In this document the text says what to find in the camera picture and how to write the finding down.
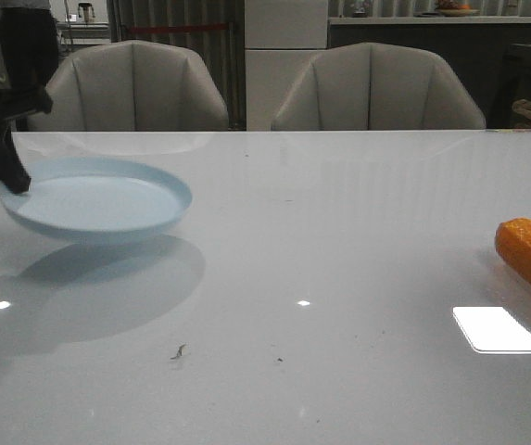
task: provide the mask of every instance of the chair backrest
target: chair backrest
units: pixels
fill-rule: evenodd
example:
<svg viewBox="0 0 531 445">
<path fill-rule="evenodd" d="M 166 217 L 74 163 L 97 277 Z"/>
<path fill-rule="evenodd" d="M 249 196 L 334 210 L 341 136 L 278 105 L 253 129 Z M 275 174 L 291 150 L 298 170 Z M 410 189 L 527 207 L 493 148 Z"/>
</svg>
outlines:
<svg viewBox="0 0 531 445">
<path fill-rule="evenodd" d="M 353 44 L 313 56 L 273 130 L 483 129 L 483 113 L 449 64 L 421 49 Z"/>
<path fill-rule="evenodd" d="M 125 41 L 85 48 L 46 87 L 49 115 L 33 131 L 221 131 L 226 105 L 201 57 L 186 48 Z"/>
</svg>

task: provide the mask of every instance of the glossy table surface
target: glossy table surface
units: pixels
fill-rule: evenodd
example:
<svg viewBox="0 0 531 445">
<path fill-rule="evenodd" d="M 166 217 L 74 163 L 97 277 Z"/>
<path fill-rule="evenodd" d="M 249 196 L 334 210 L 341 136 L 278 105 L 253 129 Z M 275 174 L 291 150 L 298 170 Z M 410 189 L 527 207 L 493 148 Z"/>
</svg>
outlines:
<svg viewBox="0 0 531 445">
<path fill-rule="evenodd" d="M 194 200 L 120 247 L 0 206 L 0 445 L 531 444 L 531 354 L 477 353 L 453 318 L 531 333 L 493 248 L 531 218 L 531 133 L 14 137 L 27 169 L 136 160 Z"/>
</svg>

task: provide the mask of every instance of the person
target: person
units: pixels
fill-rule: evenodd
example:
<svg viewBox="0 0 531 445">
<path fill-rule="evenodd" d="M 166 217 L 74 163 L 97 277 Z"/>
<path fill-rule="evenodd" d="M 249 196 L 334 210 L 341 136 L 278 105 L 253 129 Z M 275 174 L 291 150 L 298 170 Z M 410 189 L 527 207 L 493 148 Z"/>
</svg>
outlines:
<svg viewBox="0 0 531 445">
<path fill-rule="evenodd" d="M 0 46 L 13 89 L 45 86 L 59 65 L 57 27 L 49 0 L 0 0 Z M 17 130 L 28 130 L 26 120 Z"/>
</svg>

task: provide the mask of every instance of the light blue plate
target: light blue plate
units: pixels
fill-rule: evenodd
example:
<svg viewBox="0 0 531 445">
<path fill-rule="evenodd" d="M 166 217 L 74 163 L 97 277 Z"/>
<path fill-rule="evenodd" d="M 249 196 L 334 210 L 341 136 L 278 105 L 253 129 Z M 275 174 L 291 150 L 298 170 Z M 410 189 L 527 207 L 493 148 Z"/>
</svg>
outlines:
<svg viewBox="0 0 531 445">
<path fill-rule="evenodd" d="M 167 231 L 191 204 L 180 179 L 145 164 L 101 158 L 49 159 L 28 167 L 31 188 L 0 201 L 21 225 L 79 244 L 122 244 Z"/>
</svg>

